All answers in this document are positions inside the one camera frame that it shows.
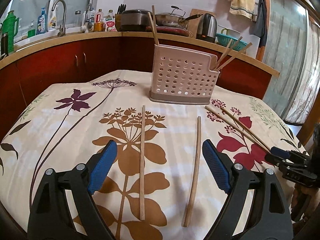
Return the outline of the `steel wok with lid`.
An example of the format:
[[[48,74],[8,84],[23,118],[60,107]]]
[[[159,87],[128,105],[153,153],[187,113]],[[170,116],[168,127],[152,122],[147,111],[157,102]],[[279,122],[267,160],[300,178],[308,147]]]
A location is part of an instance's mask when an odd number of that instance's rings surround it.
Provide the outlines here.
[[[194,14],[187,18],[185,18],[185,11],[180,9],[179,7],[172,5],[172,12],[162,12],[155,15],[157,26],[163,27],[173,27],[186,29],[189,21],[200,18],[203,14]],[[175,10],[183,11],[183,15],[179,15],[174,13]]]

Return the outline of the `black rice cooker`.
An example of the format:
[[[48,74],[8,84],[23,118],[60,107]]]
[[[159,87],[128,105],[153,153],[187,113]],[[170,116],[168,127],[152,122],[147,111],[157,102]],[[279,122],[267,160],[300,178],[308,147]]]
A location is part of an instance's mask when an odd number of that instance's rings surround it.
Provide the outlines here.
[[[121,31],[146,31],[150,26],[149,11],[144,9],[125,10],[121,13]]]

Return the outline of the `white green-handled mug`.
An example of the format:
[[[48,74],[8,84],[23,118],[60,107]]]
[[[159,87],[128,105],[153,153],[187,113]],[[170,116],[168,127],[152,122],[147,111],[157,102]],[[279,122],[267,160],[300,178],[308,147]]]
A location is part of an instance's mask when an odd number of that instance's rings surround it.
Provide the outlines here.
[[[236,38],[238,39],[240,37],[240,33],[236,30],[232,30],[232,29],[228,29],[228,28],[223,28],[221,31],[220,31],[221,34],[224,34],[224,35],[227,35],[227,36],[230,36],[230,37],[233,37],[233,38]]]

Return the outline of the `wooden cutting board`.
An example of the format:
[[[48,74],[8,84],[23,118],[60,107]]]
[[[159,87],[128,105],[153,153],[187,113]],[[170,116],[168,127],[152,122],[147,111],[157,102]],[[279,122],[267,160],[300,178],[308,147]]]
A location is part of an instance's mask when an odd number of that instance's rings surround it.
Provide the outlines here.
[[[213,16],[216,16],[216,14],[214,12],[205,11],[205,10],[201,10],[201,9],[192,9],[190,12],[190,16],[193,16],[196,14],[203,14],[204,15],[205,13],[209,13]],[[187,25],[187,31],[190,32],[189,37],[196,38],[196,32],[197,32],[199,22],[200,22],[200,18],[189,21],[189,23]]]

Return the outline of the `small green bottle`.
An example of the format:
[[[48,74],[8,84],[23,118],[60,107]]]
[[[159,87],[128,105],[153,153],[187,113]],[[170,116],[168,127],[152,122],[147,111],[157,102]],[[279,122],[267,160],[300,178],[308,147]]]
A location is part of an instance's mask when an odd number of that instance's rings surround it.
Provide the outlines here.
[[[27,38],[33,37],[35,35],[36,35],[36,30],[34,28],[34,21],[31,21],[31,24],[27,32]]]

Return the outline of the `wooden chopstick in holder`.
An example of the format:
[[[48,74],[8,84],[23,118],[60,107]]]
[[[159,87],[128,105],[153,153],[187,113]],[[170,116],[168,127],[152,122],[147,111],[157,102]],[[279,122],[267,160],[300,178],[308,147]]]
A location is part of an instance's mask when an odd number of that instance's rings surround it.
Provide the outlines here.
[[[155,45],[159,45],[159,41],[158,41],[158,37],[157,37],[157,31],[156,31],[156,27],[154,26],[154,22],[151,16],[151,13],[148,12],[148,17],[149,17],[149,21],[150,21],[150,25],[151,25],[151,30],[152,30],[152,34],[153,34],[153,39],[155,42]]]
[[[240,36],[236,42],[232,44],[232,39],[229,40],[227,46],[226,46],[226,49],[225,51],[223,52],[223,54],[221,55],[221,57],[219,58],[219,60],[217,61],[217,63],[215,64],[213,70],[217,70],[218,69],[218,66],[220,65],[221,61],[228,55],[228,53],[233,50],[234,46],[236,46],[240,41],[242,40],[242,36]]]

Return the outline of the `teal plastic colander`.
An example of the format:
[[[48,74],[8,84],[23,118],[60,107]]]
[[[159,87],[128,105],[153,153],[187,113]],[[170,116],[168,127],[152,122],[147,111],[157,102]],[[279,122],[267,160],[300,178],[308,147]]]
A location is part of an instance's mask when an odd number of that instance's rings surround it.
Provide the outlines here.
[[[232,47],[233,44],[235,44],[235,42],[238,40],[237,38],[233,38],[225,34],[216,34],[216,39],[217,43],[224,47],[226,47],[230,41],[231,44],[229,45],[229,47]],[[245,46],[247,46],[247,43],[241,40],[236,46],[233,47],[233,50],[240,51],[245,48]]]

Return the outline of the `yellow hanging towel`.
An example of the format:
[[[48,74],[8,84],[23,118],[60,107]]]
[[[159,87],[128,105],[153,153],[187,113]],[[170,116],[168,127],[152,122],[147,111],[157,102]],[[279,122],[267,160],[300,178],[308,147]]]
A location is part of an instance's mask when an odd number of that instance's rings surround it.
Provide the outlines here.
[[[231,0],[229,12],[252,19],[254,15],[255,0]]]

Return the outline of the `green thermos jug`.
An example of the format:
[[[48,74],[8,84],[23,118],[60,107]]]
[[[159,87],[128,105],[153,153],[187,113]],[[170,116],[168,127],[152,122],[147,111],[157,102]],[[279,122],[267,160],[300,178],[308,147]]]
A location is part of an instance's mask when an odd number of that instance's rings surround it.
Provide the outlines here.
[[[14,15],[14,11],[11,10],[8,12],[7,17],[3,21],[2,33],[7,33],[8,35],[8,53],[11,54],[14,52],[14,37],[18,33],[19,27],[19,17]]]

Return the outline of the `red white snack bag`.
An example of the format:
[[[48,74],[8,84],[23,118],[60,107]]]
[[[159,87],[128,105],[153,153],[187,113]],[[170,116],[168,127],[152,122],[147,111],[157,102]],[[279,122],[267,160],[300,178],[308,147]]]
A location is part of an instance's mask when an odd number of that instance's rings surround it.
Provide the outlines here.
[[[105,31],[117,31],[113,10],[110,9],[104,17]]]

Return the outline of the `red kitchen cabinets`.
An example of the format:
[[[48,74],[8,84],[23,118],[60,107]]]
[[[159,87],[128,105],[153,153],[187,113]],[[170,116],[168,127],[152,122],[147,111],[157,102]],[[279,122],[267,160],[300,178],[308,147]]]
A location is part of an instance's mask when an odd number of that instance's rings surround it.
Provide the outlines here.
[[[50,85],[80,83],[114,70],[152,72],[154,41],[150,33],[71,35],[43,41],[1,60],[1,139],[23,110]],[[221,56],[223,46],[160,34],[161,44]],[[241,54],[221,70],[219,87],[262,99],[279,72]]]

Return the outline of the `stainless electric kettle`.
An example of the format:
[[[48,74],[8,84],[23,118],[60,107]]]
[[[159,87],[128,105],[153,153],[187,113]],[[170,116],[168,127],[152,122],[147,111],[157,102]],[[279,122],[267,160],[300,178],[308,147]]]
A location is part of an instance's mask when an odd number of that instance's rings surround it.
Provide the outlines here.
[[[217,21],[215,16],[205,13],[200,17],[197,28],[196,39],[215,43],[217,32]]]

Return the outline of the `dark hanging cloth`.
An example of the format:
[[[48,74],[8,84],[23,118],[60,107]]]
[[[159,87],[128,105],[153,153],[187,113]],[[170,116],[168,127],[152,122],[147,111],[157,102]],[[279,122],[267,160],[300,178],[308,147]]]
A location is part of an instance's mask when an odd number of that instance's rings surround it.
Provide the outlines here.
[[[259,37],[259,48],[266,46],[267,42],[267,7],[266,0],[259,0],[257,20],[252,35]]]

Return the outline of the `wooden framed glass door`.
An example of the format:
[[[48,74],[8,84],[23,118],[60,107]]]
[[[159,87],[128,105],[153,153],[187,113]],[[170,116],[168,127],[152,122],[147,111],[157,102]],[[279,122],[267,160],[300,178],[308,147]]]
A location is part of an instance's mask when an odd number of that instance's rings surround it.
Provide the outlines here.
[[[268,0],[268,38],[263,63],[279,72],[263,101],[306,145],[319,122],[319,24],[298,0]]]

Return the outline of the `knife block with knives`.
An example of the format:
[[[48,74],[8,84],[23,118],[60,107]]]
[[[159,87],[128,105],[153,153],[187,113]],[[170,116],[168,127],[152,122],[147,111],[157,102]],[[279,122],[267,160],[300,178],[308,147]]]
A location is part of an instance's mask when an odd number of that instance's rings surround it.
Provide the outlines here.
[[[121,14],[126,10],[126,4],[121,4],[118,7],[117,13],[114,15],[115,16],[115,26],[116,30],[120,31],[121,29]]]

